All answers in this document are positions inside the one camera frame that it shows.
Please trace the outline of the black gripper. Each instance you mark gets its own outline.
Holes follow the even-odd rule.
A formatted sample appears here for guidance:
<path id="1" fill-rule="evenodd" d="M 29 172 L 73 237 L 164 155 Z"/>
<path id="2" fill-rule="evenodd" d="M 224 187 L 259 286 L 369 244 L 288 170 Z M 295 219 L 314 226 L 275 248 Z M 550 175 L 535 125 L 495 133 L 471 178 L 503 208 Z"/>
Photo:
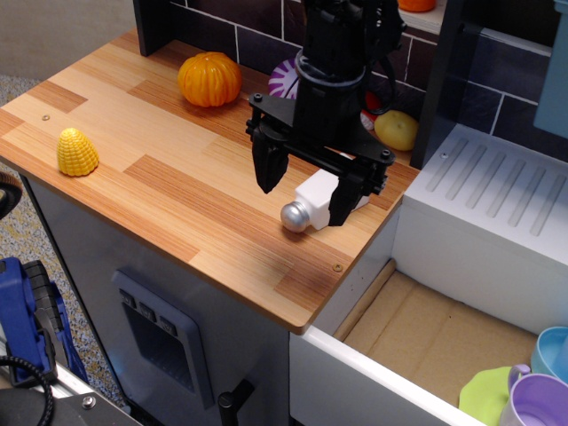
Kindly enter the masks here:
<path id="1" fill-rule="evenodd" d="M 329 226 L 342 226 L 363 195 L 379 194 L 395 156 L 363 127 L 369 69 L 347 57 L 321 60 L 296 55 L 295 99 L 263 93 L 249 98 L 256 182 L 269 193 L 288 169 L 291 155 L 338 176 Z"/>

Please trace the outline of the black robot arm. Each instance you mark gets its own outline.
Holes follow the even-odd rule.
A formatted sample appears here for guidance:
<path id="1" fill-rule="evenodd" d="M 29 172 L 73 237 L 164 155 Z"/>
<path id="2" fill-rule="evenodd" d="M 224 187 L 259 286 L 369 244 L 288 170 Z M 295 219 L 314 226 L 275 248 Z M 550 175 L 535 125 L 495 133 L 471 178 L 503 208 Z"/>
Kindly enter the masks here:
<path id="1" fill-rule="evenodd" d="M 406 28 L 395 1 L 307 1 L 304 46 L 295 63 L 295 99 L 250 96 L 256 182 L 269 193 L 288 168 L 288 157 L 338 178 L 329 223 L 341 226 L 360 200 L 379 194 L 395 156 L 364 127 L 371 72 L 380 64 L 396 82 L 388 56 Z"/>

